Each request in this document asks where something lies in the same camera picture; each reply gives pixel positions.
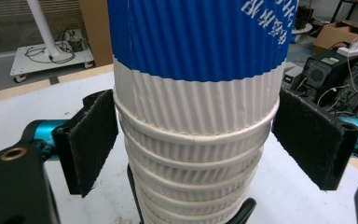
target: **gray floor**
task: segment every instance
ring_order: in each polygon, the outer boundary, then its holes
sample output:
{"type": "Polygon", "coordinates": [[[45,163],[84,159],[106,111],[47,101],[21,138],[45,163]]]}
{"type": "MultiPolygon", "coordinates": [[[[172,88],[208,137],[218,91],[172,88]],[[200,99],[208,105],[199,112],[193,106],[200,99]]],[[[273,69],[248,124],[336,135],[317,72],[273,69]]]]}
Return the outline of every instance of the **gray floor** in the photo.
{"type": "MultiPolygon", "coordinates": [[[[304,62],[312,54],[313,37],[303,38],[298,44],[291,44],[287,55],[287,61],[297,64],[298,66],[304,65],[304,62]]],[[[54,76],[63,76],[74,72],[84,70],[83,64],[75,64],[48,71],[32,73],[27,76],[27,79],[22,83],[15,83],[11,77],[10,69],[13,64],[14,56],[0,58],[0,90],[26,85],[36,81],[48,79],[54,76]]]]}

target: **stand base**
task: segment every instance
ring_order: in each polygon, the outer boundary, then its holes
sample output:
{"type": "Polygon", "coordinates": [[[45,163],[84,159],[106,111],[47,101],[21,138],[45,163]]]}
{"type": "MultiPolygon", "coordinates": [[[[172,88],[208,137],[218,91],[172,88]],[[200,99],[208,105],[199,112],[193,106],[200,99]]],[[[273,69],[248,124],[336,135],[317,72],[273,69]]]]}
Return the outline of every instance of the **stand base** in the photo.
{"type": "MultiPolygon", "coordinates": [[[[127,166],[127,175],[129,177],[130,186],[131,186],[131,190],[132,190],[132,194],[133,194],[133,199],[135,201],[136,208],[138,210],[139,218],[141,219],[140,224],[144,224],[144,219],[142,217],[141,208],[138,203],[138,197],[136,196],[135,182],[133,181],[132,170],[129,165],[127,166]]],[[[240,208],[240,211],[238,211],[238,213],[229,222],[227,222],[227,224],[245,224],[248,221],[250,215],[255,210],[255,206],[256,206],[255,199],[253,199],[253,198],[246,199],[245,202],[243,202],[243,204],[240,208]]]]}
{"type": "MultiPolygon", "coordinates": [[[[66,41],[60,41],[56,44],[64,44],[68,49],[72,49],[66,41]]],[[[16,57],[14,58],[14,63],[11,67],[10,75],[13,77],[17,77],[28,73],[40,72],[52,68],[64,67],[78,63],[84,63],[85,68],[88,68],[90,67],[90,63],[94,61],[94,57],[92,57],[90,48],[84,49],[83,51],[74,52],[75,58],[66,63],[53,63],[47,56],[45,56],[43,52],[38,53],[34,56],[26,56],[27,51],[30,49],[43,49],[45,47],[45,44],[41,44],[18,48],[16,57]]],[[[33,51],[33,53],[29,54],[33,55],[37,52],[38,51],[36,50],[33,51]]],[[[66,59],[70,58],[71,56],[72,55],[70,53],[63,52],[58,58],[54,58],[53,61],[66,61],[66,59]]]]}

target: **cardboard box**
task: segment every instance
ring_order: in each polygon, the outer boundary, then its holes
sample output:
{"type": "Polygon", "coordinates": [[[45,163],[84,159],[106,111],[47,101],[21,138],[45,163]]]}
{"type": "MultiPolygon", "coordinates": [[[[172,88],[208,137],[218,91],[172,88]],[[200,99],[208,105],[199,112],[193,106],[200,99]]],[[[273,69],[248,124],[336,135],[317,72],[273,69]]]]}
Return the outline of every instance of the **cardboard box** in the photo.
{"type": "Polygon", "coordinates": [[[351,43],[355,38],[358,41],[358,22],[338,21],[324,26],[318,37],[313,42],[313,52],[321,53],[331,49],[339,42],[345,41],[351,43]]]}

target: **ribbed white container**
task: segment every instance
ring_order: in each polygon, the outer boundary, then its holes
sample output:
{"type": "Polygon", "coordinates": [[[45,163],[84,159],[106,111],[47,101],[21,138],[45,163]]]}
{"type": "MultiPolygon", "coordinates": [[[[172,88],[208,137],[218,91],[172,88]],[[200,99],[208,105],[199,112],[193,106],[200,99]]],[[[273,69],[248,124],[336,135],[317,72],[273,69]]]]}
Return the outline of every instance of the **ribbed white container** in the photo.
{"type": "Polygon", "coordinates": [[[153,154],[141,147],[130,136],[126,137],[126,149],[134,162],[165,179],[183,184],[210,184],[220,182],[241,173],[253,162],[258,163],[263,152],[260,142],[245,152],[227,160],[212,162],[173,161],[153,154]]]}
{"type": "Polygon", "coordinates": [[[236,157],[249,148],[264,143],[269,136],[270,123],[269,119],[261,120],[247,128],[246,134],[238,141],[183,145],[151,137],[132,127],[125,119],[120,119],[121,128],[126,136],[142,148],[163,158],[188,162],[221,161],[236,157]]]}
{"type": "Polygon", "coordinates": [[[142,179],[134,173],[135,185],[144,195],[144,199],[168,211],[186,216],[203,216],[220,211],[236,202],[247,193],[249,185],[242,185],[221,198],[203,202],[184,202],[164,196],[152,190],[142,179]]]}
{"type": "Polygon", "coordinates": [[[115,60],[115,103],[136,119],[173,133],[215,135],[250,127],[275,106],[284,62],[252,78],[188,82],[130,70],[115,60]]]}
{"type": "Polygon", "coordinates": [[[155,203],[148,201],[145,195],[136,189],[137,196],[142,198],[143,210],[146,210],[148,217],[153,223],[175,223],[175,224],[224,224],[232,219],[240,210],[244,201],[245,194],[238,198],[236,202],[217,212],[204,216],[184,216],[159,207],[155,203]]]}
{"type": "Polygon", "coordinates": [[[256,171],[256,162],[253,162],[242,173],[225,181],[207,185],[187,185],[155,175],[142,167],[140,163],[132,161],[131,158],[129,162],[132,172],[136,173],[136,176],[139,176],[152,190],[184,202],[203,202],[224,197],[241,186],[249,185],[256,171]]]}

